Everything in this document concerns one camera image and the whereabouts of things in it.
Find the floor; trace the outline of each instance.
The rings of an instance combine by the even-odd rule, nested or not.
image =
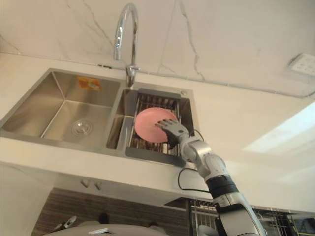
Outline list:
[[[122,201],[103,196],[54,188],[38,218],[31,236],[41,236],[76,215],[73,226],[88,220],[97,220],[106,212],[111,224],[148,226],[152,221],[165,228],[170,236],[188,236],[184,211]]]

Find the white countertop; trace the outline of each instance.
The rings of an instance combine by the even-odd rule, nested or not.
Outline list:
[[[0,117],[3,117],[49,69],[57,68],[118,79],[120,70],[52,59],[11,54],[0,55]],[[239,190],[251,205],[315,212],[315,159],[307,155],[287,157],[245,151],[244,148],[291,118],[312,99],[229,88],[138,73],[136,81],[191,89],[200,131],[213,151],[226,162]],[[209,198],[205,193],[181,191],[180,168],[168,165],[84,152],[1,137],[0,161],[72,175]],[[187,173],[183,186],[203,188],[203,180]]]

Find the cabinet door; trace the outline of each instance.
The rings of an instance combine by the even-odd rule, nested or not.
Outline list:
[[[30,236],[52,186],[0,163],[0,235]]]

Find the dish rack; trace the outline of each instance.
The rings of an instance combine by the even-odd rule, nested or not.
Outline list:
[[[203,200],[187,201],[188,208],[186,210],[188,214],[187,218],[189,219],[189,236],[200,236],[197,230],[200,225],[216,228],[215,219],[218,217],[218,214],[212,202]],[[308,225],[306,219],[299,217],[298,214],[261,209],[253,210],[267,231],[268,236],[315,235],[315,228]]]
[[[181,101],[184,101],[179,94],[156,91],[141,88],[135,103],[135,114],[133,118],[132,128],[130,131],[130,139],[127,143],[126,156],[145,159],[147,161],[157,161],[175,165],[179,167],[185,166],[185,161],[180,157],[179,145],[170,149],[168,143],[151,143],[143,140],[137,135],[134,129],[135,119],[137,115],[144,109],[151,107],[160,107],[170,110],[182,123],[181,117]]]
[[[157,93],[153,90],[140,89],[136,103],[136,112],[134,114],[134,121],[131,130],[131,138],[128,147],[139,148],[163,154],[169,154],[179,157],[179,147],[176,145],[173,149],[170,149],[168,143],[151,143],[142,139],[134,130],[135,119],[137,115],[151,107],[160,107],[170,110],[175,114],[176,118],[181,122],[179,114],[179,99],[180,96],[174,93]]]

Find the grey vein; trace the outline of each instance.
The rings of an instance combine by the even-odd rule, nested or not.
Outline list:
[[[98,37],[102,38],[102,35],[101,35],[97,30],[95,30],[92,26],[90,26],[87,22],[85,22],[85,25],[86,25],[90,30],[92,30]]]
[[[197,64],[198,64],[198,61],[199,61],[199,54],[198,54],[198,52],[196,50],[196,47],[195,47],[195,45],[193,43],[191,25],[190,25],[190,22],[189,22],[187,13],[186,13],[185,6],[184,6],[184,4],[183,4],[183,2],[181,0],[179,1],[179,6],[181,8],[181,14],[185,18],[185,21],[186,21],[189,44],[190,44],[190,47],[191,47],[193,53],[195,54],[193,68],[196,71],[196,73],[201,76],[202,80],[205,80],[204,75],[197,69]]]
[[[174,73],[175,75],[177,75],[177,73],[175,72],[175,70],[173,70],[171,67],[164,65],[163,63],[160,64],[161,67],[164,67],[165,69],[171,71],[172,73]]]
[[[69,60],[70,57],[69,57],[69,55],[68,55],[68,53],[67,53],[67,50],[66,50],[65,46],[60,42],[59,39],[57,39],[57,44],[58,44],[58,47],[59,47],[60,52],[62,53],[63,57],[64,57],[66,60]]]
[[[110,43],[110,45],[114,48],[114,44],[112,43],[112,41],[110,40],[110,38],[108,37],[108,35],[105,33],[105,31],[102,29],[102,27],[100,26],[100,24],[98,23],[98,21],[95,18],[95,15],[92,11],[92,8],[90,7],[90,5],[88,5],[85,0],[82,0],[83,4],[85,5],[85,7],[89,10],[93,21],[95,23],[95,25],[97,26],[97,28],[102,32],[103,36],[106,38],[106,40]]]
[[[158,69],[157,69],[158,72],[161,69],[162,62],[163,62],[163,59],[164,59],[165,48],[166,48],[167,40],[168,40],[168,37],[169,37],[169,33],[171,31],[171,25],[172,25],[173,18],[174,18],[175,8],[176,8],[176,1],[174,1],[173,10],[172,10],[172,13],[171,13],[171,19],[170,19],[169,24],[168,24],[168,29],[167,29],[167,33],[166,33],[166,37],[165,37],[165,42],[164,42],[164,46],[163,46],[162,56],[161,56],[161,60],[159,62],[159,66],[158,66]]]
[[[14,49],[18,52],[18,54],[21,54],[20,50],[19,50],[16,46],[14,46],[13,44],[11,44],[9,41],[7,41],[2,35],[0,35],[0,38],[1,38],[6,44],[8,44],[8,45],[10,45],[12,48],[14,48]]]
[[[64,2],[65,2],[65,4],[67,5],[68,8],[71,8],[70,4],[69,4],[69,0],[64,0]]]

